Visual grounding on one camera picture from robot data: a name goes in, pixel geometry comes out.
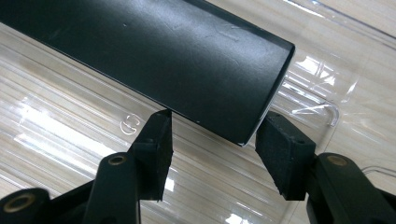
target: clear plastic tray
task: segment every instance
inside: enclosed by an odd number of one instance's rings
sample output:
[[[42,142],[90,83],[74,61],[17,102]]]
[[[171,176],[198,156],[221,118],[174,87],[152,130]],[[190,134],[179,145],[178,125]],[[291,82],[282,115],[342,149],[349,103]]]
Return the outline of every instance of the clear plastic tray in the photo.
[[[396,140],[387,133],[396,130],[396,104],[382,90],[396,82],[389,75],[395,38],[316,1],[210,2],[296,45],[271,109],[317,142],[318,152],[342,153],[379,187],[396,189]],[[98,162],[129,148],[160,109],[0,25],[0,197],[30,187],[56,197],[93,179]],[[241,148],[179,116],[173,125],[163,202],[142,202],[143,223],[290,221],[296,205],[278,194],[254,138]],[[367,142],[373,149],[361,153]]]

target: black mechanical part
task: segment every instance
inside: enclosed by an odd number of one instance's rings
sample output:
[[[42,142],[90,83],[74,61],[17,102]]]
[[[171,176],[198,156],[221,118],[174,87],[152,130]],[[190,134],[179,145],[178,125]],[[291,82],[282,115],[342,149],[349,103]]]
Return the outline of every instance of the black mechanical part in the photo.
[[[294,46],[204,0],[0,0],[0,22],[240,146]]]
[[[132,154],[120,152],[102,159],[82,224],[140,223],[138,182]]]
[[[47,223],[44,210],[48,209],[50,196],[44,189],[22,189],[0,201],[0,223]]]
[[[172,155],[172,112],[163,110],[151,115],[128,152],[102,159],[93,181],[53,200],[44,189],[2,199],[0,223],[140,223],[139,200],[163,198]]]
[[[140,200],[162,200],[166,177],[171,165],[172,120],[171,111],[163,110],[149,118],[128,152],[137,164]]]
[[[316,144],[285,117],[268,112],[256,135],[256,152],[286,200],[303,201]]]
[[[376,189],[351,159],[322,153],[311,172],[310,178],[316,180],[322,193],[317,197],[307,188],[311,223],[396,223],[396,212],[385,193]],[[387,198],[391,202],[394,196]]]

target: black clamp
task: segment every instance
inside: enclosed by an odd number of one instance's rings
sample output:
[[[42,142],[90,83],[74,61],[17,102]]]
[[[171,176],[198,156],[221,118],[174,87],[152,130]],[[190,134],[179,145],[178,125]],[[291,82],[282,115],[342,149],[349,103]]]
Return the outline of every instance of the black clamp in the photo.
[[[128,152],[102,159],[96,178],[50,200],[23,189],[0,201],[2,224],[140,223],[140,200],[159,201],[173,154],[170,110],[149,118]]]

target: clamp jaw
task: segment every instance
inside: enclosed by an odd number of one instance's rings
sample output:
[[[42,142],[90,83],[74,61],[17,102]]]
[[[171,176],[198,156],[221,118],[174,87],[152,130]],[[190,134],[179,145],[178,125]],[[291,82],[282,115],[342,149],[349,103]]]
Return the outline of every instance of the clamp jaw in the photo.
[[[316,144],[283,116],[270,112],[256,151],[288,201],[303,201],[311,223],[396,223],[396,197],[376,189],[351,159],[315,155]]]
[[[163,198],[172,154],[171,111],[159,111],[128,152],[102,159],[93,181],[53,200],[44,189],[12,193],[0,201],[0,223],[140,223],[139,201]]]

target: screw hole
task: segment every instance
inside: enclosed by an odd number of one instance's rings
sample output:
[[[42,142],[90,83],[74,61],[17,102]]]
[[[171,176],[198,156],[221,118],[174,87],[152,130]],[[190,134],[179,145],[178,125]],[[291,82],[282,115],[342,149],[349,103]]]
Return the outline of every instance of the screw hole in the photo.
[[[24,193],[16,198],[11,199],[4,205],[4,211],[14,213],[29,207],[35,201],[35,195],[32,193]]]

